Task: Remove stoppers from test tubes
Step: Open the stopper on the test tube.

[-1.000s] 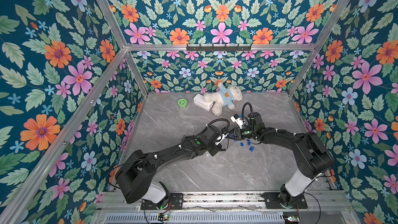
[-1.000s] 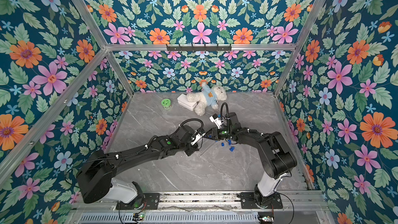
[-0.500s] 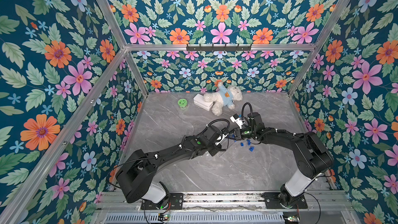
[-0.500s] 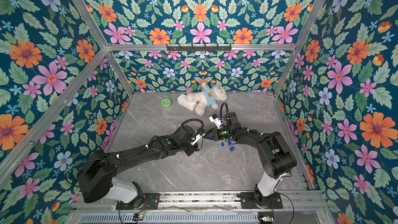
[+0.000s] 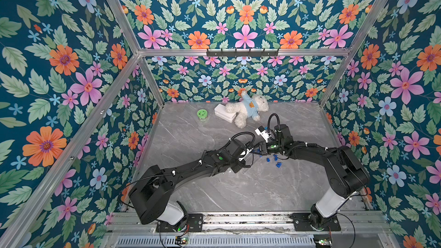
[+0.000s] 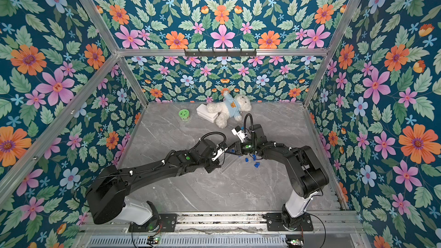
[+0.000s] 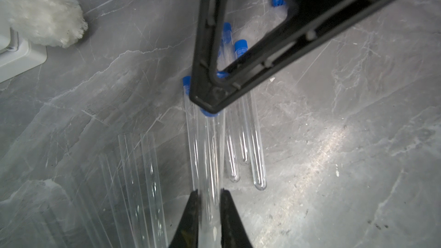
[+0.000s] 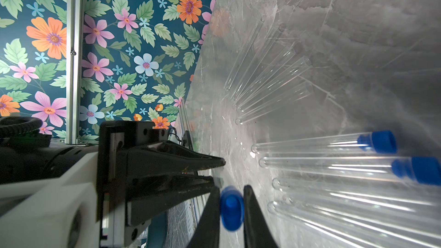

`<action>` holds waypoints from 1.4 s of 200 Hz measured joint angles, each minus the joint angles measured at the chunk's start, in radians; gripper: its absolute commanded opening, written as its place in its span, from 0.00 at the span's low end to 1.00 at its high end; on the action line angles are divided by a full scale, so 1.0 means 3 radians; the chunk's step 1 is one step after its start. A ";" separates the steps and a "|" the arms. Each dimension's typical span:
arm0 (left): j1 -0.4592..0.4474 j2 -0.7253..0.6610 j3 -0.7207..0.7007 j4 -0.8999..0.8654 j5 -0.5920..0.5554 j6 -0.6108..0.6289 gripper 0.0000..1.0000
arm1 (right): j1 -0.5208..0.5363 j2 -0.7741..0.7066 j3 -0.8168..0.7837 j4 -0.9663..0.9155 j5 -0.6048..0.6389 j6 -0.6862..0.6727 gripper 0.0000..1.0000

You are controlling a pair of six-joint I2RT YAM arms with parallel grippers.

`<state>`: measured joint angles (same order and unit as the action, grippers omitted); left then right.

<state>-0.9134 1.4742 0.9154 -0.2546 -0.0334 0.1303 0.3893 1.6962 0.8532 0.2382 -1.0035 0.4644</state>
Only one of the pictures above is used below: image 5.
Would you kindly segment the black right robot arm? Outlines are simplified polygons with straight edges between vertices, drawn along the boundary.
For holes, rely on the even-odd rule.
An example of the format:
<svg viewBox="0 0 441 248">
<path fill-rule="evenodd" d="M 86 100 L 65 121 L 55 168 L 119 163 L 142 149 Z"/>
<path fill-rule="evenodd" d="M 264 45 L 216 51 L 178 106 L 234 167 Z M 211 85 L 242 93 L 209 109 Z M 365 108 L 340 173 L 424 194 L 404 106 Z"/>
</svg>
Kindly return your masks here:
<svg viewBox="0 0 441 248">
<path fill-rule="evenodd" d="M 258 145 L 261 155 L 280 153 L 287 159 L 324 167 L 330 188 L 311 207 L 308 222 L 314 230 L 328 227 L 341 207 L 370 182 L 370 175 L 349 147 L 328 148 L 295 141 L 285 124 L 276 126 L 274 131 L 260 126 L 255 132 L 264 139 Z"/>
</svg>

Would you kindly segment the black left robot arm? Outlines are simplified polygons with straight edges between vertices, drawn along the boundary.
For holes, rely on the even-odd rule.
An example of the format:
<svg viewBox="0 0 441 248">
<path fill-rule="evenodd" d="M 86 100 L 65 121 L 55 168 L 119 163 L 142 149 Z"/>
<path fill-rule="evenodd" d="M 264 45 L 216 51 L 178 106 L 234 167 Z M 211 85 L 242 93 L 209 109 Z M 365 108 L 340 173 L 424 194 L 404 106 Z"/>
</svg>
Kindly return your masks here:
<svg viewBox="0 0 441 248">
<path fill-rule="evenodd" d="M 171 202 L 172 194 L 195 180 L 209 178 L 228 170 L 238 173 L 245 168 L 243 158 L 253 143 L 231 139 L 216 150 L 205 150 L 193 162 L 172 168 L 151 166 L 129 192 L 129 199 L 142 225 L 165 222 L 180 231 L 187 225 L 189 214 L 179 201 Z"/>
</svg>

